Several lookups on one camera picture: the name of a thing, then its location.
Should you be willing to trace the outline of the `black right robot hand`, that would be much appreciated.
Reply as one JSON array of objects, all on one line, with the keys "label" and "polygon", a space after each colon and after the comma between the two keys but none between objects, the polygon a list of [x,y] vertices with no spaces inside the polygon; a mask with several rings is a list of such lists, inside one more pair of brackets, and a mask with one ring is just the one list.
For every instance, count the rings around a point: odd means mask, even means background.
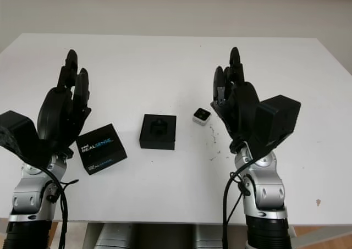
[{"label": "black right robot hand", "polygon": [[213,79],[211,107],[224,122],[232,139],[231,153],[237,153],[249,141],[259,98],[254,86],[245,81],[237,47],[230,52],[229,66],[218,66]]}]

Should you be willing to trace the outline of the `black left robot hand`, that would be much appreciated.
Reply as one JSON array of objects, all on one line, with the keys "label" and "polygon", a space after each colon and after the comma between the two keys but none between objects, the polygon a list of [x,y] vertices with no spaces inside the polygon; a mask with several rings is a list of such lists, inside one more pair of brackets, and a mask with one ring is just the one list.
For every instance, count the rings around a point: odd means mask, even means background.
[{"label": "black left robot hand", "polygon": [[70,146],[80,135],[91,113],[89,75],[85,68],[78,70],[78,55],[71,49],[61,67],[57,86],[51,88],[39,111],[39,138],[58,156],[71,158]]}]

